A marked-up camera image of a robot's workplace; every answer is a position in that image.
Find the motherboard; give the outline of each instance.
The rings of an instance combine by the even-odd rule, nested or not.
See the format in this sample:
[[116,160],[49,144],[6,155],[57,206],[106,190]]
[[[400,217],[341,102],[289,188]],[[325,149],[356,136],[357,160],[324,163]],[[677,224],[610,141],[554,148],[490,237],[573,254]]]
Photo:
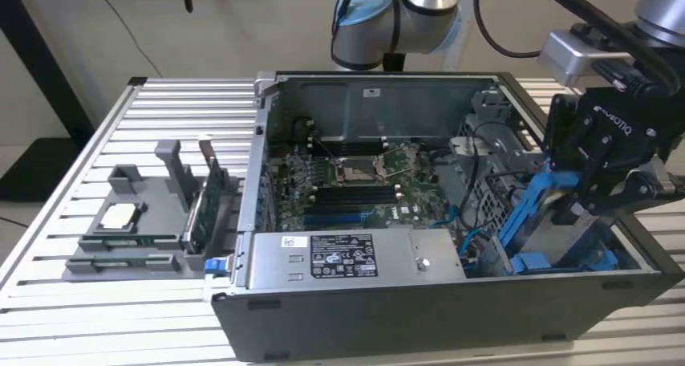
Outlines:
[[278,231],[452,228],[422,143],[310,141],[269,160]]

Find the power supply label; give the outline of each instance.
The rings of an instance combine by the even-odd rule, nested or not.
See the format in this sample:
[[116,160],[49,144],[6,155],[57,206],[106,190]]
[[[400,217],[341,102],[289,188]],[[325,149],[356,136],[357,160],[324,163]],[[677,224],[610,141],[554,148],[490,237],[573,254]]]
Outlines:
[[312,276],[316,279],[378,276],[373,236],[312,236]]

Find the aluminum extrusion table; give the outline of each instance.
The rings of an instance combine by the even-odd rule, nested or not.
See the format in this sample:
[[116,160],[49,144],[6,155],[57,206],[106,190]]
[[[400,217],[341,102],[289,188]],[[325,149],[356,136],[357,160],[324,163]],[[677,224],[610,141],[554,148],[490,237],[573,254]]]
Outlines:
[[[542,109],[569,92],[548,79],[521,79]],[[66,257],[109,192],[116,164],[164,176],[156,141],[182,141],[181,159],[206,173],[197,136],[209,134],[220,163],[242,176],[253,123],[250,79],[148,79],[128,86],[97,133],[0,267],[0,364],[242,363],[225,339],[204,281],[60,281]],[[642,212],[640,221],[685,266],[685,202]],[[649,306],[617,311],[572,343],[325,360],[321,365],[685,364],[685,283]]]

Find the screw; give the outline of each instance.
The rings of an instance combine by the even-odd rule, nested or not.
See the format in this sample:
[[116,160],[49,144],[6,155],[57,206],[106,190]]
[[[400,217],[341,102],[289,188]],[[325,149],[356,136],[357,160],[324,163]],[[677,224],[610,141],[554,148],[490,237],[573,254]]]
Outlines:
[[430,266],[430,262],[425,258],[416,258],[416,268],[418,271],[428,270],[428,267]]

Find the white wall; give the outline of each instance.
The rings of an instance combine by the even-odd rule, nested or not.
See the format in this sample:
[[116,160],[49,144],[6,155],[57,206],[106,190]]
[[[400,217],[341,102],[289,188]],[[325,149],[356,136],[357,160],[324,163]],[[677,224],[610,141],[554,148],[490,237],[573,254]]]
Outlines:
[[[166,77],[250,77],[260,70],[332,68],[334,0],[110,0]],[[634,0],[590,0],[630,19]],[[24,0],[82,104],[105,115],[133,75],[154,75],[102,0]],[[509,48],[540,48],[546,32],[577,21],[550,0],[482,0],[492,35]],[[541,76],[533,60],[500,56],[470,27],[458,69]],[[408,70],[438,70],[440,55],[412,55]]]
[[[110,0],[165,77],[328,70],[334,0]],[[24,0],[84,106],[101,119],[128,78],[154,75],[102,0]],[[436,70],[440,56],[408,67]]]
[[0,32],[0,146],[66,136],[57,115]]

